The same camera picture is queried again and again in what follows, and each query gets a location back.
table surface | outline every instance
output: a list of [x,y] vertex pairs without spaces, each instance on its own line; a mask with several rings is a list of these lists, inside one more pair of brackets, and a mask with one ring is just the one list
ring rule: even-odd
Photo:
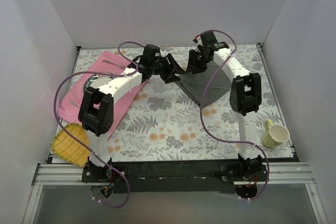
[[[186,68],[191,47],[162,49]],[[87,70],[106,50],[81,50],[74,72]],[[116,49],[107,51],[118,54]],[[140,48],[122,51],[130,58],[142,53]],[[275,124],[283,125],[282,118],[256,46],[239,45],[234,57],[246,69],[261,75],[262,104],[257,114],[257,133],[262,146],[264,121],[272,119]],[[75,76],[71,85],[79,78]],[[205,124],[215,136],[229,141],[239,139],[238,122],[229,104],[229,92],[204,108],[202,113]],[[263,150],[270,158],[293,157],[288,142],[276,149],[263,147]],[[199,107],[175,83],[165,84],[159,76],[153,76],[111,135],[109,151],[114,162],[231,159],[237,158],[239,144],[221,143],[209,137],[202,128]]]

cable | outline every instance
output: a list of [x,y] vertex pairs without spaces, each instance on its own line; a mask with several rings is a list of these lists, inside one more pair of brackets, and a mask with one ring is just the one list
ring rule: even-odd
[[216,136],[214,136],[213,134],[211,134],[211,132],[206,128],[205,126],[205,123],[204,123],[204,120],[203,120],[203,115],[202,115],[202,108],[203,108],[203,104],[204,104],[204,98],[205,98],[205,94],[207,92],[207,90],[209,89],[209,86],[211,84],[211,82],[213,81],[213,79],[215,78],[216,74],[222,69],[222,67],[226,64],[226,62],[232,57],[232,55],[237,51],[237,44],[235,43],[235,41],[232,39],[232,37],[223,32],[223,31],[220,31],[220,30],[207,30],[207,31],[204,31],[202,32],[201,34],[199,34],[198,36],[204,34],[204,33],[208,33],[210,31],[216,31],[218,33],[221,33],[221,34],[224,34],[225,36],[227,36],[231,41],[232,43],[234,44],[235,48],[234,50],[228,55],[228,57],[226,58],[226,60],[220,65],[220,67],[216,70],[216,72],[211,76],[209,82],[207,83],[205,89],[204,89],[204,92],[203,92],[203,95],[202,95],[202,99],[201,99],[201,105],[199,106],[200,107],[200,117],[201,117],[201,124],[203,126],[203,129],[204,131],[209,135],[211,136],[213,139],[217,140],[217,141],[220,141],[220,142],[223,142],[223,143],[229,143],[229,144],[236,144],[236,143],[239,143],[239,144],[250,144],[250,145],[253,145],[255,146],[257,149],[259,149],[261,151],[261,153],[263,154],[264,158],[265,158],[265,161],[266,161],[266,166],[267,166],[267,171],[266,171],[266,181],[260,191],[260,193],[258,193],[255,197],[251,198],[251,199],[256,199],[258,198],[266,189],[267,187],[267,183],[268,183],[268,179],[269,179],[269,161],[268,161],[268,158],[266,156],[266,153],[263,151],[263,149],[257,145],[257,144],[254,144],[252,142],[249,142],[249,141],[228,141],[228,140],[223,140],[223,139],[220,139],[220,138],[217,138]]
[[125,181],[126,183],[126,186],[127,186],[127,197],[126,197],[126,200],[121,204],[121,205],[114,205],[114,204],[111,204],[105,200],[101,200],[101,199],[96,199],[98,202],[102,202],[110,207],[113,207],[113,208],[121,208],[123,207],[128,199],[130,198],[130,192],[131,192],[131,189],[130,189],[130,184],[128,182],[128,180],[126,179],[126,177],[120,172],[118,171],[117,169],[115,169],[113,166],[109,165],[108,163],[106,163],[104,160],[102,160],[90,147],[88,147],[86,144],[82,143],[78,138],[76,138],[74,135],[72,135],[62,124],[61,124],[61,121],[58,117],[58,114],[57,114],[57,98],[58,98],[58,93],[60,91],[60,89],[62,88],[62,86],[64,85],[64,83],[66,83],[69,79],[71,79],[72,77],[74,76],[77,76],[79,74],[84,74],[84,73],[91,73],[91,74],[101,74],[101,75],[104,75],[104,76],[111,76],[111,77],[124,77],[124,76],[131,76],[135,73],[137,73],[138,71],[138,65],[133,62],[132,60],[130,60],[129,58],[127,58],[120,50],[121,46],[125,45],[125,44],[128,44],[128,43],[132,43],[132,44],[135,44],[135,45],[138,45],[140,47],[144,47],[142,44],[139,44],[137,42],[133,42],[133,41],[125,41],[123,43],[121,43],[119,46],[118,46],[118,52],[119,54],[124,58],[126,59],[127,61],[133,63],[135,65],[135,70],[131,73],[128,73],[128,74],[108,74],[106,72],[95,72],[95,71],[82,71],[82,72],[78,72],[78,73],[74,73],[70,76],[68,76],[67,78],[65,78],[61,84],[59,85],[59,87],[57,88],[56,90],[56,93],[55,93],[55,98],[54,98],[54,116],[55,116],[55,119],[56,119],[56,122],[58,123],[58,125],[69,135],[71,136],[76,142],[78,142],[80,145],[82,145],[83,147],[85,147],[94,157],[96,157],[101,163],[105,164],[110,170],[113,170],[114,172],[118,173],[122,179]]

aluminum frame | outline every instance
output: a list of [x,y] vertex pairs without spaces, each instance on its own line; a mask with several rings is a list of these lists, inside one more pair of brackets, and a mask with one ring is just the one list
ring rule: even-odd
[[[38,165],[33,180],[33,191],[27,207],[24,224],[33,223],[43,185],[105,185],[105,183],[82,183],[81,167],[71,164]],[[318,223],[328,223],[320,201],[309,163],[270,163],[269,184],[305,184]],[[234,182],[235,185],[245,182]]]

gray cloth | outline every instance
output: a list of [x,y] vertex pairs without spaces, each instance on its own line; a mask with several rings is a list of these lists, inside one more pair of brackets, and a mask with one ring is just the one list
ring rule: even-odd
[[[186,75],[179,75],[181,78],[180,82],[176,84],[198,105],[201,105],[201,99],[204,89],[211,78],[211,76],[218,69],[218,65],[211,62],[207,66],[207,70],[203,73]],[[205,95],[204,107],[217,101],[226,92],[231,89],[231,83],[228,76],[220,71],[215,76],[214,80],[211,82],[210,87]]]

pink towel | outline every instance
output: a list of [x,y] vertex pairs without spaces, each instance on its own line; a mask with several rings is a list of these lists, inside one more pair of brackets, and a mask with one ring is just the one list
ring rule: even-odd
[[[103,62],[103,60],[108,60],[108,61],[111,61],[115,64],[122,65],[122,66],[127,66],[130,63],[126,59],[122,58],[121,56],[117,56],[110,52],[105,51],[99,57],[99,59],[88,69],[88,71],[109,72],[109,73],[116,73],[116,74],[120,74],[123,72],[122,69],[118,68],[115,65]],[[83,88],[87,80],[91,78],[92,76],[94,75],[90,73],[83,74],[81,78],[71,88],[71,90],[66,94],[66,96],[63,98],[61,105],[58,109],[58,116],[60,118],[62,118],[63,120],[69,123],[81,124],[78,121],[78,113],[79,113],[79,107],[80,107],[80,104],[82,102],[83,95],[84,95]],[[113,125],[108,132],[108,136],[110,136],[115,131],[121,119],[124,117],[127,110],[131,106],[135,96],[139,93],[139,91],[142,89],[145,83],[146,82],[133,88],[131,92],[128,92],[116,102],[116,104],[114,105]]]

